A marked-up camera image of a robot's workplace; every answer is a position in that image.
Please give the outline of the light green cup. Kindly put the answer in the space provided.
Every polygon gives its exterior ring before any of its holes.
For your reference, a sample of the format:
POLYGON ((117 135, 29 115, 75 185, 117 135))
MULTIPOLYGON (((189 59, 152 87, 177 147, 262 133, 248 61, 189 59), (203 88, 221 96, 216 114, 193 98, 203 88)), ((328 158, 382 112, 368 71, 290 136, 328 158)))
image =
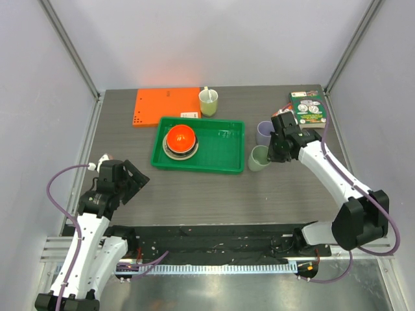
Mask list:
POLYGON ((269 164, 268 147, 263 145, 255 146, 248 157, 248 168, 252 172, 259 172, 269 164))

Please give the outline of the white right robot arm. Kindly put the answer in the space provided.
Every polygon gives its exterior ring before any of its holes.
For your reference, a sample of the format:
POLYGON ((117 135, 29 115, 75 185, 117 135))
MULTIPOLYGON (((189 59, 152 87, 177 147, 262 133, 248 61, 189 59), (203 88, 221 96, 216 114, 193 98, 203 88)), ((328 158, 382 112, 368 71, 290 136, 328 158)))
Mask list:
POLYGON ((285 163, 293 159, 306 166, 332 195, 339 210, 331 222, 305 225, 293 239, 301 256, 317 244, 336 244, 347 251, 383 238, 388 233, 389 197, 357 180, 330 152, 315 130, 301 129, 291 112, 272 116, 268 160, 285 163))

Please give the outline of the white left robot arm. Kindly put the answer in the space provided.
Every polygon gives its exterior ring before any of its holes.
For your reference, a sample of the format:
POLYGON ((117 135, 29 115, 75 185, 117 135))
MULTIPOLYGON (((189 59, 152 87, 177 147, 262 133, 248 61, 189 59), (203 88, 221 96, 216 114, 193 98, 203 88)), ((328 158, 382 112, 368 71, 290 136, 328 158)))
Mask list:
POLYGON ((78 201, 77 216, 69 216, 75 233, 59 275, 46 294, 38 294, 36 310, 98 310, 100 296, 122 258, 138 250, 133 228, 111 226, 120 205, 127 204, 149 181, 129 160, 103 155, 86 165, 97 171, 93 186, 78 201))

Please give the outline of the cream plate with black mark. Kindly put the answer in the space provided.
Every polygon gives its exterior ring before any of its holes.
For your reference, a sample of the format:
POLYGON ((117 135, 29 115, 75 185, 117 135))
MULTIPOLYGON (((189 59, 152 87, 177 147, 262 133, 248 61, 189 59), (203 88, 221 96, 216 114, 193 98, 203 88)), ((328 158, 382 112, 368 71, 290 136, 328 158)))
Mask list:
POLYGON ((187 156, 187 157, 176 157, 176 156, 173 156, 173 155, 170 155, 170 154, 168 154, 167 152, 165 152, 165 150, 164 150, 164 147, 163 147, 163 151, 164 151, 164 153, 165 153, 165 155, 167 156, 167 157, 169 157, 170 159, 173 159, 173 160, 175 160, 175 161, 184 161, 184 160, 187 160, 187 159, 190 159, 190 158, 192 158, 195 154, 193 154, 192 156, 187 156))

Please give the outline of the dark brown bowl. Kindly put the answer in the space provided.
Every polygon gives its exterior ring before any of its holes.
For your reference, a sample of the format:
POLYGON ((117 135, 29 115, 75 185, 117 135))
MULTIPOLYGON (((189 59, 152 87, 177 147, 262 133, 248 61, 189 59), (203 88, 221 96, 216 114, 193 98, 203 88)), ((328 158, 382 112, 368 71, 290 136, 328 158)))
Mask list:
POLYGON ((167 152, 168 154, 170 154, 172 156, 187 157, 187 156, 192 156, 193 154, 195 154, 197 152, 198 143, 195 143, 192 148, 190 148, 188 151, 185 151, 185 152, 174 151, 171 148, 169 148, 167 143, 165 143, 163 147, 164 147, 165 152, 167 152))

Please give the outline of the orange bowl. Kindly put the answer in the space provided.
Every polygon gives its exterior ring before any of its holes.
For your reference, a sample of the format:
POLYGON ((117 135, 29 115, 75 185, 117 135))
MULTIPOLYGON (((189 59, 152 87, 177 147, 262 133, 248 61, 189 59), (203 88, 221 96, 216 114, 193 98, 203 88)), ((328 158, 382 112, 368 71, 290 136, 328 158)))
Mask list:
POLYGON ((196 135, 190 126, 179 124, 169 130, 166 141, 171 151, 177 154, 184 154, 195 146, 196 135))

